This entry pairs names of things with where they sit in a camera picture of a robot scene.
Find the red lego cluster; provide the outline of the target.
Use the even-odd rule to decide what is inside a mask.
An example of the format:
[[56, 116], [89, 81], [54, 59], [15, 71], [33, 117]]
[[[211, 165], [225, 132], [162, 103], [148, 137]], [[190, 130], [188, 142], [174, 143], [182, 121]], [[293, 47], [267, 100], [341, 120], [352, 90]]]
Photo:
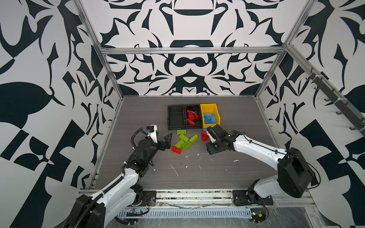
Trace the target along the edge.
[[187, 110], [187, 115], [189, 120], [195, 120], [199, 118], [199, 115], [196, 112], [193, 112], [191, 110]]

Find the red arch lego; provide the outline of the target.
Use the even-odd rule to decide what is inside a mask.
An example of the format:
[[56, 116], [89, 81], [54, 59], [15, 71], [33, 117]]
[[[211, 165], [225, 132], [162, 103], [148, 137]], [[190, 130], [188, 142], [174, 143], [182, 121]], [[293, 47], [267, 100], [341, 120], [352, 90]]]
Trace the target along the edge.
[[187, 124], [188, 125], [195, 125], [196, 124], [196, 119], [195, 117], [193, 116], [190, 116], [188, 119], [187, 119]]

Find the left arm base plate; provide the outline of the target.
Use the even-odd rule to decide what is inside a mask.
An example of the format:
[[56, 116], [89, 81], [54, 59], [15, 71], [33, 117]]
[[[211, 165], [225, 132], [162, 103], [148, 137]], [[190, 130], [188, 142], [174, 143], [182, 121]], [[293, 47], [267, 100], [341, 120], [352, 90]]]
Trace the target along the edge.
[[134, 206], [154, 206], [156, 204], [156, 191], [140, 191], [136, 194], [135, 201], [132, 205]]

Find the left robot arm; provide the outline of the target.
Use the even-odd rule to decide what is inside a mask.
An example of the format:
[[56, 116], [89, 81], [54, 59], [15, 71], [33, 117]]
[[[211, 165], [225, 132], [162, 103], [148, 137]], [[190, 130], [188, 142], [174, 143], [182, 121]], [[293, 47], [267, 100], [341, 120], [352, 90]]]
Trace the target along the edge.
[[133, 152], [122, 165], [121, 174], [96, 193], [77, 198], [65, 228], [104, 228], [121, 211], [142, 202], [143, 187], [139, 181], [145, 176], [158, 151], [172, 147], [172, 134], [158, 140], [158, 132], [138, 129], [131, 137]]

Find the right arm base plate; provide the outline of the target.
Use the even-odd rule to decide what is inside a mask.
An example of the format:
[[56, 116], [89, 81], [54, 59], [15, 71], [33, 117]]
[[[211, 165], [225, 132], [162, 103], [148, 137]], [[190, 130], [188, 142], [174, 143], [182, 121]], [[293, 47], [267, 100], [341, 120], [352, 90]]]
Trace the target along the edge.
[[249, 206], [249, 205], [260, 205], [260, 206], [272, 206], [274, 205], [271, 196], [261, 198], [255, 191], [248, 190], [233, 190], [233, 204], [235, 206]]

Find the red lego 2x4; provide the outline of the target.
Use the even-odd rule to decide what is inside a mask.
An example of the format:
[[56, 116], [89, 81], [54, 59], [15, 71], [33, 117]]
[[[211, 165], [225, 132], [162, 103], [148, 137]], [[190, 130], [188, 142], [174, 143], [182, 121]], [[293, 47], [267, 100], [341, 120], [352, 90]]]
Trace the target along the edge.
[[203, 142], [205, 142], [208, 139], [210, 139], [209, 136], [208, 136], [208, 134], [207, 134], [207, 131], [202, 130], [202, 132], [201, 132], [201, 139], [202, 139]]

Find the blue lego bottom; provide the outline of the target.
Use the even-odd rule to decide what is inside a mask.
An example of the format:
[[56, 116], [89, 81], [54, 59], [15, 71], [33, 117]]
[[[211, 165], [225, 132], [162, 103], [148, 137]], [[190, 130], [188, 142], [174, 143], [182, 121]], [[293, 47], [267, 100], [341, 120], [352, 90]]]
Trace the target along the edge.
[[215, 119], [211, 119], [211, 118], [205, 118], [204, 119], [204, 123], [205, 124], [215, 124], [216, 120]]

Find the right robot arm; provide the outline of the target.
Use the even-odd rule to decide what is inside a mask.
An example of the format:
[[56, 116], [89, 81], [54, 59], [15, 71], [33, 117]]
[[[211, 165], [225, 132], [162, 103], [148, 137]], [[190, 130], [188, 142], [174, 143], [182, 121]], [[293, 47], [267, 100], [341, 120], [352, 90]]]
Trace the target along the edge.
[[309, 184], [315, 178], [312, 167], [296, 148], [288, 150], [269, 146], [249, 138], [245, 133], [235, 130], [227, 132], [220, 125], [208, 127], [210, 142], [206, 144], [211, 155], [235, 151], [249, 155], [273, 168], [276, 175], [257, 179], [247, 190], [234, 190], [235, 206], [273, 205], [273, 196], [289, 195], [301, 198]]

